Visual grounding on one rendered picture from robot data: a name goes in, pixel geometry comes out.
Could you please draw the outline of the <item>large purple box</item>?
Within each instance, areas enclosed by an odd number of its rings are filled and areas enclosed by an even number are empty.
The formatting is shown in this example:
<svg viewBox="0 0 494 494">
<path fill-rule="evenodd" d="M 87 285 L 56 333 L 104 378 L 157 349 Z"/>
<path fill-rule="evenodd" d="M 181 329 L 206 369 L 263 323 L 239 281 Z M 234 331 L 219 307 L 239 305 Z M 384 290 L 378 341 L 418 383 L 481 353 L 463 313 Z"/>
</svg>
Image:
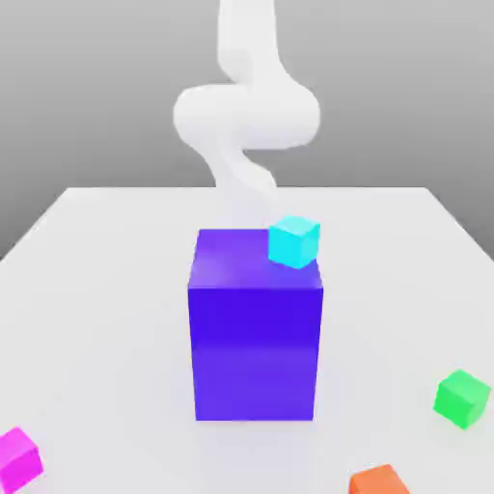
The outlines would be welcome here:
<svg viewBox="0 0 494 494">
<path fill-rule="evenodd" d="M 270 261 L 266 230 L 201 229 L 187 286 L 199 421 L 314 416 L 323 284 Z"/>
</svg>

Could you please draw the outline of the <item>small magenta cube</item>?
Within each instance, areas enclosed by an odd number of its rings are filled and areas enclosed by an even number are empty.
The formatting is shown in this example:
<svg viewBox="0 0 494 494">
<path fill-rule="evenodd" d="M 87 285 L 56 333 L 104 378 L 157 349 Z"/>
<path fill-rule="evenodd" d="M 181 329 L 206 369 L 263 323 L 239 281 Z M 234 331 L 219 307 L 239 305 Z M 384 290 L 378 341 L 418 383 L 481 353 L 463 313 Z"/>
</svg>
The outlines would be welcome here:
<svg viewBox="0 0 494 494">
<path fill-rule="evenodd" d="M 0 436 L 0 488 L 3 494 L 14 494 L 42 473 L 39 448 L 20 427 Z"/>
</svg>

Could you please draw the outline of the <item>small cyan cube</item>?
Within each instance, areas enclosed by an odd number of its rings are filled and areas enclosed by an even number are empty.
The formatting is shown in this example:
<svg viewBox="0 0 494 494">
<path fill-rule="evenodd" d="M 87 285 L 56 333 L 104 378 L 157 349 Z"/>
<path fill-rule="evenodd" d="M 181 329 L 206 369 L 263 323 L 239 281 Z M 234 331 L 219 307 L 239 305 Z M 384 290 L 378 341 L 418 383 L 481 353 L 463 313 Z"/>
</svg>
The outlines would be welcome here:
<svg viewBox="0 0 494 494">
<path fill-rule="evenodd" d="M 300 216 L 286 216 L 268 230 L 268 258 L 302 269 L 318 254 L 320 224 Z"/>
</svg>

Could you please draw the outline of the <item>small orange cube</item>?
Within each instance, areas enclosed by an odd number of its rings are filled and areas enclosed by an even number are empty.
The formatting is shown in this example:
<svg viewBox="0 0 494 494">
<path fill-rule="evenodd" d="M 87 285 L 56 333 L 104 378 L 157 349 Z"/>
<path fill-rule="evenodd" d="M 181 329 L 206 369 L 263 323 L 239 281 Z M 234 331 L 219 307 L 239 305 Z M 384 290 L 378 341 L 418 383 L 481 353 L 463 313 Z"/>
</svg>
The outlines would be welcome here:
<svg viewBox="0 0 494 494">
<path fill-rule="evenodd" d="M 410 494 L 390 464 L 355 473 L 349 480 L 348 494 Z"/>
</svg>

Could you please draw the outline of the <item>small green cube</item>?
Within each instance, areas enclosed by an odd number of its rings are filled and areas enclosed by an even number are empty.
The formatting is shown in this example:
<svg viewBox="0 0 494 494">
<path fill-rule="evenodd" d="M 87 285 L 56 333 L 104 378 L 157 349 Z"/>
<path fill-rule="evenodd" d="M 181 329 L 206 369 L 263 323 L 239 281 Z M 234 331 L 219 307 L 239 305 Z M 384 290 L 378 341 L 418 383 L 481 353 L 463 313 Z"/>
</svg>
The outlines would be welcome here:
<svg viewBox="0 0 494 494">
<path fill-rule="evenodd" d="M 492 388 L 464 370 L 439 383 L 433 409 L 453 424 L 467 429 L 483 414 Z"/>
</svg>

